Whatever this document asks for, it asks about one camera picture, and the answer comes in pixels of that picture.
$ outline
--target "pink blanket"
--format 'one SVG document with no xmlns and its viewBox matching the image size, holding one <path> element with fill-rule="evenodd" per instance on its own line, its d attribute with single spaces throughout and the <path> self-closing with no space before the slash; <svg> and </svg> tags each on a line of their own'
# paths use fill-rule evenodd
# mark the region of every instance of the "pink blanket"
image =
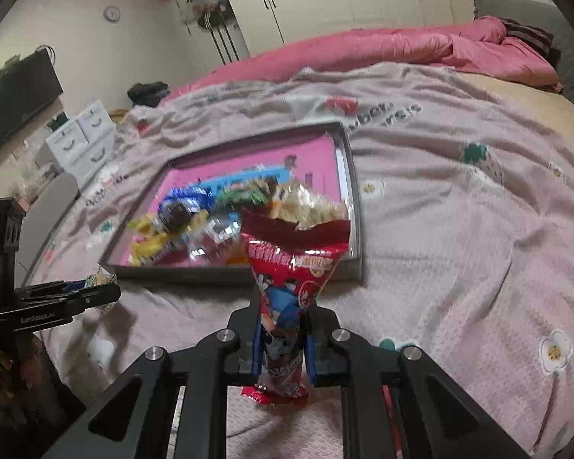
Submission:
<svg viewBox="0 0 574 459">
<path fill-rule="evenodd" d="M 507 37 L 499 19 L 483 17 L 463 26 L 353 30 L 299 41 L 219 67 L 173 91 L 168 99 L 227 81 L 288 81 L 304 67 L 347 72 L 378 62 L 448 65 L 459 72 L 561 88 L 546 60 L 520 39 Z"/>
</svg>

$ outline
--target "bed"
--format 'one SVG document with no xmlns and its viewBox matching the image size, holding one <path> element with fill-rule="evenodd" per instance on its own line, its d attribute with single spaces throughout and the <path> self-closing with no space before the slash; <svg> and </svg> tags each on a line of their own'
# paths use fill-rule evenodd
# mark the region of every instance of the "bed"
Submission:
<svg viewBox="0 0 574 459">
<path fill-rule="evenodd" d="M 355 64 L 322 57 L 315 70 L 307 66 L 319 57 L 305 50 L 317 53 L 316 44 L 300 45 L 275 61 L 276 82 L 262 55 L 246 69 L 228 66 L 188 85 L 156 109 L 136 107 L 33 283 L 94 272 L 121 216 L 165 160 L 250 133 L 338 120 L 350 132 L 360 184 L 377 191 L 362 201 L 364 283 L 332 283 L 319 303 L 371 343 L 417 343 L 522 448 L 552 457 L 574 435 L 574 105 L 496 79 L 560 88 L 526 45 L 509 41 L 503 55 L 507 38 L 482 39 L 481 55 L 464 41 L 473 32 L 426 30 L 426 42 L 430 35 L 441 47 L 450 41 L 448 55 L 434 55 L 432 65 L 420 65 L 420 54 L 414 64 L 379 54 L 386 39 L 395 49 L 421 36 L 408 32 L 360 32 L 359 50 L 372 54 Z M 488 76 L 466 73 L 476 68 Z M 256 70 L 257 78 L 241 77 Z M 160 278 L 119 284 L 119 303 L 41 333 L 61 379 L 86 404 L 149 346 L 193 346 L 255 294 Z M 305 409 L 263 408 L 230 389 L 227 429 L 228 457 L 341 457 L 340 396 L 325 389 Z"/>
</svg>

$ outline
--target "pillow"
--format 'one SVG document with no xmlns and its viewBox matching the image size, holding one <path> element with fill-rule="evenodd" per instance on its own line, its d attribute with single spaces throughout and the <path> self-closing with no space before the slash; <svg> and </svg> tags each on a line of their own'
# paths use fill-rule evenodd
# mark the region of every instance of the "pillow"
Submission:
<svg viewBox="0 0 574 459">
<path fill-rule="evenodd" d="M 551 50 L 551 44 L 554 36 L 546 32 L 540 27 L 524 26 L 512 19 L 501 19 L 506 27 L 506 36 L 519 38 L 534 50 L 536 50 L 543 58 L 548 59 L 548 53 Z"/>
<path fill-rule="evenodd" d="M 535 26 L 554 35 L 552 55 L 559 55 L 557 61 L 549 62 L 564 85 L 564 96 L 574 103 L 574 30 L 556 6 L 552 3 L 533 0 L 475 0 L 475 15 L 490 15 L 500 19 L 513 19 L 524 26 Z"/>
</svg>

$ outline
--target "television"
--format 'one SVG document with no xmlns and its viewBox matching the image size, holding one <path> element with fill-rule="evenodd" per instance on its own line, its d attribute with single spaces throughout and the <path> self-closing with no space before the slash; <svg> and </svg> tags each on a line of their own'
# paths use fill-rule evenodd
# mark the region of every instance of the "television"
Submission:
<svg viewBox="0 0 574 459">
<path fill-rule="evenodd" d="M 0 147 L 63 92 L 46 49 L 4 69 L 0 73 Z"/>
</svg>

